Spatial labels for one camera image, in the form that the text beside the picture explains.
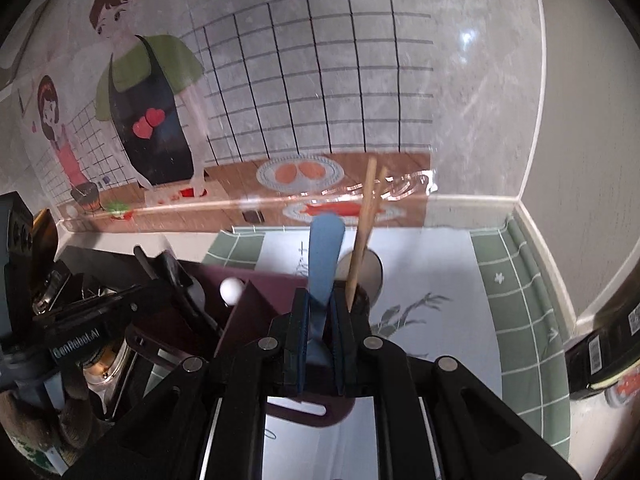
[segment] white egg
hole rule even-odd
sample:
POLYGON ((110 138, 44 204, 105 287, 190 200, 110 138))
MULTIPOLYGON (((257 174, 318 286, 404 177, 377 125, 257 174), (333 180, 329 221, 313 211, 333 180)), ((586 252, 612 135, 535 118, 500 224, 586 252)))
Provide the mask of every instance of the white egg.
POLYGON ((220 283, 220 296, 228 306, 236 306, 244 291, 244 282, 239 278, 225 278, 220 283))

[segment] cartoon girl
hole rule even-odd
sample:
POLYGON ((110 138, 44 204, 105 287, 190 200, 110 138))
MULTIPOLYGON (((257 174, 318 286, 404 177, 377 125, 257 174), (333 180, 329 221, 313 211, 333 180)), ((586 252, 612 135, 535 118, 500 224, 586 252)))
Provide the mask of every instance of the cartoon girl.
POLYGON ((40 81, 36 95, 42 131, 44 136, 49 139, 51 147, 71 183, 71 196, 86 211, 100 209, 98 187, 89 181, 80 170, 80 164, 74 155, 71 143, 73 142, 79 153, 82 153, 82 147, 76 137, 68 135, 65 125, 60 123, 58 93, 48 75, 40 81))
POLYGON ((141 186, 152 189, 189 180, 192 189, 183 195, 202 196, 209 125, 197 82, 204 70, 178 38, 144 38, 131 30, 137 2, 94 0, 89 13, 92 27, 110 42, 112 51, 98 83, 95 117, 102 121, 105 146, 121 165, 130 163, 141 186), (191 118, 185 130, 178 120, 176 96, 191 118), (126 157, 113 149, 111 139, 116 136, 126 157))

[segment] qr code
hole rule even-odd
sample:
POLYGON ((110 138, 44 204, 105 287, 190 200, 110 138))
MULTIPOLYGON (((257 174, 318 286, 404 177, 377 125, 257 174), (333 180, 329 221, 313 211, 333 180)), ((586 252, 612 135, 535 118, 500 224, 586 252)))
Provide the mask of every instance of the qr code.
POLYGON ((600 336, 589 341, 589 359, 591 361, 591 375, 602 370, 602 354, 600 352, 600 336))
POLYGON ((640 304, 629 313, 629 328, 631 335, 635 335, 640 330, 640 304))

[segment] silver screw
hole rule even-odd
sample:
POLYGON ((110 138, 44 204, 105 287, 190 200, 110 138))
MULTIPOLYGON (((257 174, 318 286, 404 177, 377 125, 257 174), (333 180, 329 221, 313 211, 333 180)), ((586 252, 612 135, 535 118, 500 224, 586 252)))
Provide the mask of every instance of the silver screw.
POLYGON ((382 339, 374 335, 370 335, 364 339, 363 344, 369 350, 379 350, 382 348, 382 339))
POLYGON ((458 369, 458 361, 453 357, 444 356, 438 360, 438 366, 446 372, 453 372, 458 369))
POLYGON ((184 368, 184 370, 189 373, 197 372, 202 368, 202 359, 199 359, 197 357, 187 357, 182 362, 182 368, 184 368))
POLYGON ((263 350, 273 350, 278 347, 278 340, 274 337, 263 337, 258 341, 258 346, 263 350))

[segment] gloved hand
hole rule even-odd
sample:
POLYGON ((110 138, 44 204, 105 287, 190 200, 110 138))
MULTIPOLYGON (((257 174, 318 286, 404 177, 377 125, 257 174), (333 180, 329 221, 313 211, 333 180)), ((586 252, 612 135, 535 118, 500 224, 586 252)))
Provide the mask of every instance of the gloved hand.
POLYGON ((0 424, 14 446, 31 462, 56 472, 44 452, 54 447, 71 466, 96 442, 109 425, 94 415, 84 375, 74 367, 62 373, 65 406, 57 416, 47 416, 13 392, 0 394, 0 424))

